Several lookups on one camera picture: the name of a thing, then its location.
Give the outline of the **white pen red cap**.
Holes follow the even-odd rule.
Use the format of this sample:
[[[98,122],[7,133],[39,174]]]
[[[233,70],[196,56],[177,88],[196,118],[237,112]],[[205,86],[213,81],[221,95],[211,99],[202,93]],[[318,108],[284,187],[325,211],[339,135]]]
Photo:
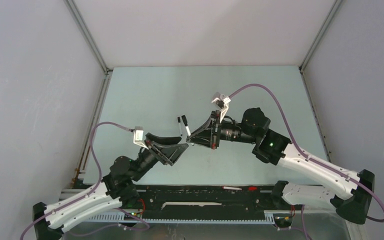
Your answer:
[[[222,186],[221,187],[224,190],[230,190],[230,191],[257,191],[258,188],[256,186]]]

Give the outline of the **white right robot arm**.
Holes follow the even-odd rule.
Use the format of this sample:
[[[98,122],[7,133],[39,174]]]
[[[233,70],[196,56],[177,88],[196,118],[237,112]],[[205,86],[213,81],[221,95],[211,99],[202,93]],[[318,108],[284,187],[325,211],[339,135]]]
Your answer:
[[[355,172],[326,162],[269,128],[270,119],[260,108],[249,108],[241,122],[212,111],[208,120],[186,139],[188,143],[215,150],[221,141],[252,144],[252,154],[265,164],[306,175],[317,185],[300,185],[279,180],[270,194],[277,209],[301,205],[334,210],[341,218],[363,225],[368,220],[375,175]]]

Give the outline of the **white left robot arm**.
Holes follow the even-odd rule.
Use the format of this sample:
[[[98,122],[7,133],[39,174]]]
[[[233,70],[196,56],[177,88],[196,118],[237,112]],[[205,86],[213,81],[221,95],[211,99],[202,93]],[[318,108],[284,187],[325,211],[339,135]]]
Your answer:
[[[133,208],[140,195],[135,182],[157,163],[173,166],[187,150],[181,137],[159,137],[147,133],[136,159],[119,156],[109,174],[88,189],[54,204],[33,206],[34,231],[38,240],[59,240],[79,223],[116,208]]]

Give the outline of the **white marker pen black tip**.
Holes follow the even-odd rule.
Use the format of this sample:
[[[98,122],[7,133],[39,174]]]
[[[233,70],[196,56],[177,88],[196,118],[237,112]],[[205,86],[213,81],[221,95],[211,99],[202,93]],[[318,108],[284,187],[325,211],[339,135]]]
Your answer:
[[[178,123],[179,135],[182,137],[183,130],[182,130],[182,120],[180,116],[177,116],[177,123]]]

